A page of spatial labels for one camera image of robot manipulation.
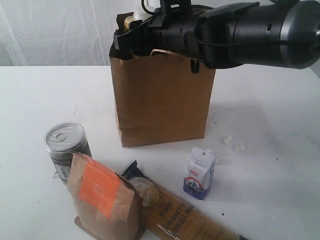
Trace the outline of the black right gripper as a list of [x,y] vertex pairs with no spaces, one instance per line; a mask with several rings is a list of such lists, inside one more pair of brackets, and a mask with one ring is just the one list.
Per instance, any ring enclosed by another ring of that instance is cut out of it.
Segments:
[[160,27],[154,27],[161,18],[160,9],[147,23],[141,23],[121,34],[116,30],[113,45],[117,51],[131,51],[136,56],[148,56],[153,49],[170,51],[188,58],[201,59],[201,47],[196,40],[201,8],[188,13],[176,13],[165,18]]

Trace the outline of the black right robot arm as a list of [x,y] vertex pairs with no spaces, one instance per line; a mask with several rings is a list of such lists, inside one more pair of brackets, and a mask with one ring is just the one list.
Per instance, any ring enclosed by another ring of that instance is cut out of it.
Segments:
[[209,69],[244,64],[305,69],[320,58],[320,4],[315,0],[237,2],[175,14],[149,30],[154,49],[198,59]]

